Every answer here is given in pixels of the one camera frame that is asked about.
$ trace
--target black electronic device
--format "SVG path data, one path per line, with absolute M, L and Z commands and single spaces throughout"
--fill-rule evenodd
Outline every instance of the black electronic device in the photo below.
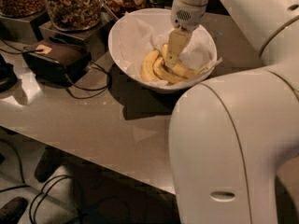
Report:
M 40 50 L 22 55 L 36 78 L 66 87 L 86 73 L 84 69 L 92 58 L 83 47 L 57 39 L 42 40 L 28 49 Z
M 13 71 L 13 65 L 6 63 L 3 56 L 0 55 L 0 92 L 4 92 L 12 88 L 18 81 Z

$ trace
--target gray table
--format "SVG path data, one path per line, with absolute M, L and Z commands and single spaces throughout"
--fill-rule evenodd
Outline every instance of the gray table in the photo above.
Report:
M 223 58 L 212 77 L 262 66 L 230 17 L 207 13 L 203 25 Z M 64 89 L 37 83 L 22 56 L 4 54 L 4 58 L 14 64 L 21 85 L 14 96 L 0 96 L 0 126 L 175 193 L 168 125 L 178 94 L 142 88 L 113 65 L 109 52 L 97 63 L 111 72 L 113 86 L 91 99 L 80 98 L 94 92 L 72 87 L 72 97 Z M 92 70 L 77 84 L 95 88 L 105 82 L 105 75 Z

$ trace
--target white bowl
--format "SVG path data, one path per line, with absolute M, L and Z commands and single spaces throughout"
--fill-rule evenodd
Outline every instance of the white bowl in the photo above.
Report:
M 166 35 L 169 34 L 169 31 L 173 29 L 170 20 L 170 13 L 171 11 L 168 9 L 147 8 L 147 9 L 141 9 L 132 12 L 129 14 L 129 16 L 134 16 L 137 19 L 145 22 L 147 25 L 152 27 L 155 33 L 160 35 Z M 174 91 L 185 90 L 194 86 L 195 84 L 206 79 L 213 71 L 214 67 L 211 67 L 199 77 L 187 79 L 175 85 L 162 85 L 162 86 L 160 85 L 158 86 L 157 84 L 154 84 L 152 82 L 143 81 L 140 78 L 140 74 L 132 74 L 132 72 L 128 73 L 128 64 L 122 55 L 121 46 L 120 46 L 120 37 L 123 35 L 123 33 L 132 32 L 132 31 L 125 31 L 124 29 L 121 28 L 121 26 L 125 23 L 125 19 L 126 19 L 125 17 L 126 16 L 122 17 L 113 25 L 108 37 L 108 47 L 112 59 L 114 60 L 116 65 L 120 68 L 120 70 L 122 70 L 122 72 L 125 73 L 127 76 L 129 76 L 131 79 L 137 81 L 140 85 L 157 92 L 171 93 Z M 212 39 L 210 34 L 206 31 L 206 29 L 201 25 L 193 32 L 193 34 L 195 33 L 200 34 L 200 39 L 198 39 L 198 43 L 201 43 L 201 47 L 207 51 L 210 60 L 209 63 L 215 64 L 217 62 L 217 50 L 216 50 L 214 40 Z M 138 67 L 140 66 L 139 70 L 141 70 L 142 61 L 136 63 L 135 65 L 137 65 Z

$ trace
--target bunch of bananas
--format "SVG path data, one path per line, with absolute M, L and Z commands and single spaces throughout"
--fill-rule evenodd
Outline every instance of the bunch of bananas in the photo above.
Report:
M 157 79 L 167 80 L 170 85 L 177 84 L 188 78 L 195 77 L 207 70 L 207 66 L 203 65 L 199 69 L 191 69 L 181 62 L 177 62 L 172 68 L 164 65 L 167 54 L 167 45 L 164 44 L 160 51 L 155 49 L 148 53 L 142 62 L 141 77 L 144 81 L 152 81 Z

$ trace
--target banana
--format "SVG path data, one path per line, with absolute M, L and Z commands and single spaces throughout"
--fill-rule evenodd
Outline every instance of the banana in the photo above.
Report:
M 164 68 L 164 59 L 161 56 L 159 56 L 153 64 L 153 72 L 158 78 L 167 80 L 170 84 L 176 84 L 185 79 L 167 72 Z
M 164 59 L 166 58 L 166 54 L 167 54 L 167 44 L 164 44 L 162 46 L 162 56 Z M 176 74 L 179 77 L 192 78 L 199 75 L 203 71 L 207 70 L 207 66 L 203 65 L 199 69 L 195 70 L 187 67 L 182 62 L 178 62 L 171 68 L 171 70 L 174 74 Z
M 141 66 L 141 78 L 144 81 L 151 81 L 153 79 L 159 79 L 153 72 L 153 64 L 159 56 L 159 50 L 155 49 L 147 54 L 144 58 Z

